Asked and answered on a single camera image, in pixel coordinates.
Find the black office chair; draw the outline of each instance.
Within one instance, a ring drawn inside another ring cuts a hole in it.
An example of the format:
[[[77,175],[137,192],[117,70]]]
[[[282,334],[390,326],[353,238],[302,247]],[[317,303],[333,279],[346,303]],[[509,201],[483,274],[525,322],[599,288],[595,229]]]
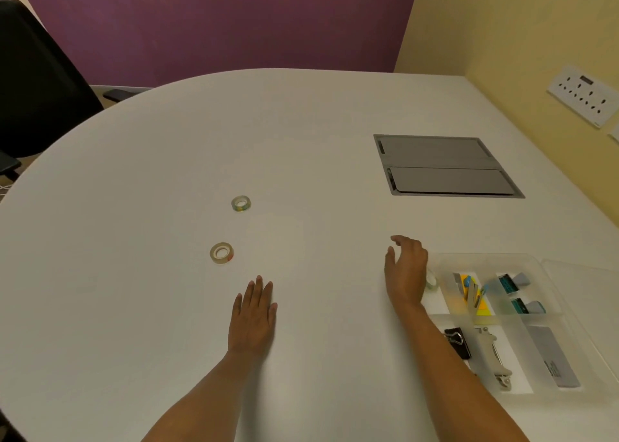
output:
[[[15,181],[18,157],[38,154],[103,110],[73,63],[17,0],[0,0],[0,175]],[[112,101],[135,94],[113,90]]]

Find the person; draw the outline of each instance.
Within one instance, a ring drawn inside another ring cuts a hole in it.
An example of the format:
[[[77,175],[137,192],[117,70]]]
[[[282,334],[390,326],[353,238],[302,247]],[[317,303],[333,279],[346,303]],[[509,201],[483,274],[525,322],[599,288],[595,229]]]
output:
[[[526,442],[514,420],[468,369],[429,319],[421,304],[428,251],[406,236],[391,237],[385,256],[385,284],[418,364],[429,413],[441,442],[491,440]],[[273,283],[251,281],[232,307],[228,352],[215,368],[170,408],[142,442],[232,442],[241,394],[252,369],[274,336],[277,304]],[[475,411],[462,411],[474,407]]]

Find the hand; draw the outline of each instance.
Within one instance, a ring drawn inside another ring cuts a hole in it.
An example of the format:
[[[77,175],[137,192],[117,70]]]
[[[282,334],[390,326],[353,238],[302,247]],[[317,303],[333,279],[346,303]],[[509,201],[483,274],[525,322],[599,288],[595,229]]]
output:
[[[387,249],[385,283],[391,305],[401,317],[410,310],[422,308],[428,251],[422,247],[421,242],[407,236],[393,235],[391,240],[402,248],[402,252],[396,263],[396,252],[393,247]]]
[[[262,277],[250,281],[245,297],[236,296],[228,330],[228,352],[262,357],[271,344],[275,331],[277,304],[271,304],[273,283],[262,289]]]

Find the white tabletop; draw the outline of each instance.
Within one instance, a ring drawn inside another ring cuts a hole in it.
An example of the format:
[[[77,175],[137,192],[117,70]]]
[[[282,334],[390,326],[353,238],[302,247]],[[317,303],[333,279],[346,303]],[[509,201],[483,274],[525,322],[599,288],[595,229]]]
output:
[[[376,133],[479,137],[526,198],[392,196]],[[237,195],[251,209],[234,212]],[[238,438],[431,439],[383,291],[391,234],[430,252],[619,256],[617,227],[464,78],[249,70],[133,97],[0,204],[0,407],[29,442],[140,440],[223,356],[235,294],[262,274],[278,328]],[[217,242],[235,249],[223,266]],[[619,415],[510,413],[533,441],[615,440]]]

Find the clear plastic organizer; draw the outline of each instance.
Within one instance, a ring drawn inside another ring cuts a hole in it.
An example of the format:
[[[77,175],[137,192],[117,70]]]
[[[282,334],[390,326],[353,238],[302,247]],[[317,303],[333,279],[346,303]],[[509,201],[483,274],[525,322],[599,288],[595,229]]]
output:
[[[521,254],[443,253],[430,255],[428,267],[437,277],[438,288],[425,292],[422,303],[426,311],[441,332],[447,328],[462,329],[471,354],[468,366],[501,403],[597,401],[619,395],[617,376],[535,258]],[[454,280],[454,273],[470,275],[480,288],[488,285],[483,299],[485,305],[480,306],[482,312],[467,305]],[[499,276],[509,274],[514,277],[518,273],[524,273],[530,285],[508,294],[499,282]],[[539,301],[545,313],[518,313],[512,304],[516,298],[521,298],[524,303]],[[576,386],[573,379],[572,388],[563,386],[566,380],[562,381],[562,386],[555,382],[551,371],[556,372],[556,368],[552,368],[553,360],[548,359],[548,348],[552,346],[542,346],[545,361],[527,328],[529,326],[552,330],[577,378]],[[480,334],[484,328],[485,333],[496,337],[495,356],[498,355],[502,366],[512,373],[509,390],[495,375],[496,365],[490,363],[488,341]]]

